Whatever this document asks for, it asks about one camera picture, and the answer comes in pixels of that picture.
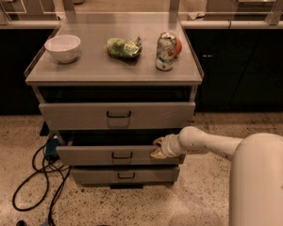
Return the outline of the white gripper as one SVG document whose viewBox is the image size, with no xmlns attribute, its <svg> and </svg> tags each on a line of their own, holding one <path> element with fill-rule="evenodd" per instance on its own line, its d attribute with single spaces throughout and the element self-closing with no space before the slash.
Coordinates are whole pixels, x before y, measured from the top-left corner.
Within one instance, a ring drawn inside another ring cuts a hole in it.
<svg viewBox="0 0 283 226">
<path fill-rule="evenodd" d="M 162 150 L 155 150 L 154 152 L 150 153 L 150 155 L 156 159 L 165 159 L 166 156 L 176 157 L 181 153 L 178 135 L 170 134 L 166 137 L 159 137 L 154 140 L 153 144 L 161 147 Z"/>
</svg>

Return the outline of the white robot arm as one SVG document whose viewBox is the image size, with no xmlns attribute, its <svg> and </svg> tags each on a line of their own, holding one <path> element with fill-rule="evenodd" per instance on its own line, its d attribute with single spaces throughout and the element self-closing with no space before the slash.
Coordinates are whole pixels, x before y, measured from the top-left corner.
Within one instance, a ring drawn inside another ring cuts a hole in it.
<svg viewBox="0 0 283 226">
<path fill-rule="evenodd" d="M 229 226 L 283 226 L 282 136 L 223 137 L 187 126 L 154 144 L 154 158 L 212 152 L 231 162 Z"/>
</svg>

